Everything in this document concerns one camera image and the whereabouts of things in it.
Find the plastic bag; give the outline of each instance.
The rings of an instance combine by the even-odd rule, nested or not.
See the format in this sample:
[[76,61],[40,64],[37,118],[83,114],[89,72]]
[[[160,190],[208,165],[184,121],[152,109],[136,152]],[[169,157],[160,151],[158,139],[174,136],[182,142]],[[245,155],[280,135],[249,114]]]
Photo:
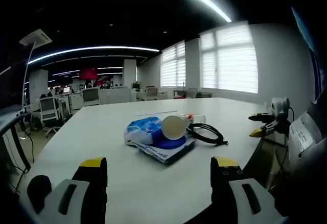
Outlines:
[[131,122],[124,132],[127,145],[151,145],[162,137],[161,120],[158,117],[148,117]]

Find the paper cup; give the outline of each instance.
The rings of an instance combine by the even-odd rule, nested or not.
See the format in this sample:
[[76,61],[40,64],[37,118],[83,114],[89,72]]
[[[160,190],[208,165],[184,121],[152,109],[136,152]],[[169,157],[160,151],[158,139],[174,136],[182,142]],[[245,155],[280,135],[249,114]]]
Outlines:
[[186,123],[182,118],[171,115],[162,121],[161,131],[166,138],[178,140],[186,133]]

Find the black cable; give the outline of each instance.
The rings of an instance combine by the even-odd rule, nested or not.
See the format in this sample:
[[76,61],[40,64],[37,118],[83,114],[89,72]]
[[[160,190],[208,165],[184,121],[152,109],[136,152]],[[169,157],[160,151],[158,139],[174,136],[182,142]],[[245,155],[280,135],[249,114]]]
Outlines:
[[32,143],[32,162],[34,163],[34,142],[32,140],[32,137],[30,137],[30,135],[26,131],[24,131],[24,132],[30,138],[31,143]]
[[16,165],[14,165],[14,167],[15,167],[16,169],[19,169],[21,172],[24,172],[21,168],[19,168],[19,167],[16,166]]
[[[195,127],[203,128],[203,129],[206,129],[208,131],[211,131],[212,133],[214,133],[218,137],[216,139],[211,139],[211,138],[207,138],[207,137],[201,136],[200,134],[198,134],[198,133],[196,133],[194,131],[194,128]],[[207,143],[215,144],[217,146],[219,146],[219,145],[227,145],[228,144],[228,141],[224,141],[223,135],[220,134],[219,131],[216,128],[214,128],[214,127],[212,127],[210,125],[206,125],[204,123],[192,123],[187,128],[187,131],[188,131],[188,133],[192,137],[194,137],[196,139],[199,139],[201,141],[207,142]]]
[[12,183],[10,183],[10,185],[12,186],[12,188],[13,188],[13,189],[15,189],[15,191],[17,191],[17,192],[19,192],[19,193],[20,193],[20,191],[19,191],[19,190],[17,190],[17,188],[15,188],[15,186],[14,186]]
[[17,183],[17,186],[16,186],[16,188],[15,188],[15,195],[17,194],[17,191],[18,191],[18,187],[19,187],[19,184],[20,184],[20,182],[21,182],[21,180],[22,180],[22,177],[27,173],[27,172],[25,172],[25,170],[23,171],[23,173],[20,175],[20,177],[19,177],[19,180],[18,180],[18,183]]
[[[286,152],[285,152],[285,155],[284,155],[284,159],[282,161],[281,167],[279,168],[279,171],[277,173],[277,176],[282,172],[282,168],[283,168],[283,165],[284,165],[284,162],[285,162],[285,159],[286,159],[287,152],[288,152],[288,148],[286,149]],[[273,188],[273,186],[275,186],[275,185],[274,184],[271,184],[271,186],[268,189],[268,192],[270,192],[270,190]]]
[[294,122],[294,110],[293,110],[293,108],[289,108],[289,109],[291,109],[292,110],[292,114],[293,114],[293,121],[292,122]]

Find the white table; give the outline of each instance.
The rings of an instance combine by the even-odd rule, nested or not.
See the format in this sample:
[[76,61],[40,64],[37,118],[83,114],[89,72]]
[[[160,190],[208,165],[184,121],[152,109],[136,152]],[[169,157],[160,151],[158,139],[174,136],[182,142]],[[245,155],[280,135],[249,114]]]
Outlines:
[[[184,223],[211,204],[212,156],[235,159],[243,168],[259,139],[249,134],[261,123],[248,120],[262,106],[223,98],[176,99],[83,107],[46,145],[27,174],[47,175],[53,187],[71,179],[86,159],[104,156],[108,163],[107,223]],[[202,113],[229,145],[215,147],[196,141],[195,148],[175,162],[163,165],[136,148],[124,145],[129,122],[140,113]],[[26,185],[20,200],[30,210]]]

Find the window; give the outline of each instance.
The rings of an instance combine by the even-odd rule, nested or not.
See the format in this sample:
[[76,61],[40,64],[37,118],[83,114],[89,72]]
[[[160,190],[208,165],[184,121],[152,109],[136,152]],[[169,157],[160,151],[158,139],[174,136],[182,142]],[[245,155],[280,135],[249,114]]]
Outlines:
[[185,42],[162,52],[160,69],[161,87],[185,86]]
[[247,22],[200,35],[203,88],[258,93],[258,68]]

